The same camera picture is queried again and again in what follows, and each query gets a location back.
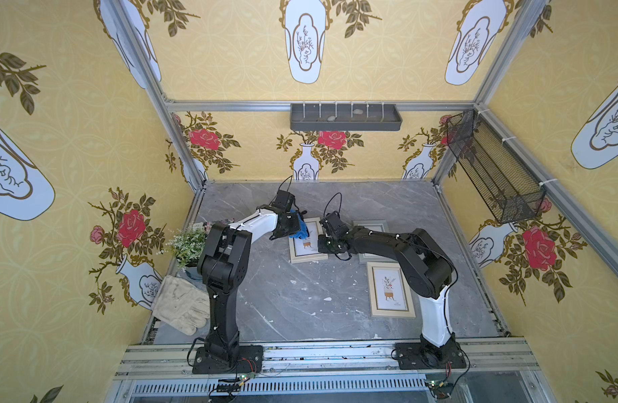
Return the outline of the blue microfiber cloth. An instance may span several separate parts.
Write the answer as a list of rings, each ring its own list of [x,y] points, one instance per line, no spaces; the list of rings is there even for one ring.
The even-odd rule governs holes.
[[[305,220],[303,218],[303,214],[300,212],[295,212],[295,216],[298,218],[299,230],[295,234],[292,235],[292,238],[297,238],[297,239],[308,238],[310,235],[309,235],[309,231],[305,223]]]

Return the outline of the grey-green picture frame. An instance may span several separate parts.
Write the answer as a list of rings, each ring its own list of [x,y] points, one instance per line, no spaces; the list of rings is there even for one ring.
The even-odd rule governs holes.
[[[384,220],[359,220],[353,222],[354,226],[368,228],[374,232],[388,232],[389,225]],[[361,264],[368,262],[391,262],[390,258],[374,254],[358,254]]]

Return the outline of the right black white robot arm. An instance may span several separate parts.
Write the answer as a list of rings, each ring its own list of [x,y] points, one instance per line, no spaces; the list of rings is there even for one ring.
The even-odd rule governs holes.
[[[424,229],[411,233],[377,232],[345,223],[331,225],[320,221],[324,234],[318,237],[318,250],[328,255],[371,254],[398,263],[408,286],[419,297],[422,330],[420,341],[410,353],[398,346],[400,358],[419,359],[426,368],[441,368],[463,359],[456,336],[451,330],[448,292],[458,272],[446,254]]]

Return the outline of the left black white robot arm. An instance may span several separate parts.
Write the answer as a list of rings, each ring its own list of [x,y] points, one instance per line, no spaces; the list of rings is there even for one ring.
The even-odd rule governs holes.
[[[214,223],[206,236],[198,271],[210,301],[210,329],[204,342],[206,357],[232,368],[238,362],[238,288],[248,271],[252,243],[295,236],[305,229],[303,213],[261,206],[234,223]]]

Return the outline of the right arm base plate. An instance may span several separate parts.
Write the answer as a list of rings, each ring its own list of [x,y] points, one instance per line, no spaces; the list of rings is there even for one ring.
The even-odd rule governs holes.
[[[398,343],[394,346],[390,356],[398,362],[400,369],[443,370],[468,367],[464,352],[452,339],[441,347],[436,347],[426,340],[418,343]]]

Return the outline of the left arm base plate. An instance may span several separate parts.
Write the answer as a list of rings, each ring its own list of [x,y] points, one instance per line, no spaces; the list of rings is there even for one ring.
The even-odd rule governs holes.
[[[220,354],[212,354],[201,347],[196,351],[192,374],[260,373],[263,358],[262,345],[239,345],[228,352],[220,349]]]

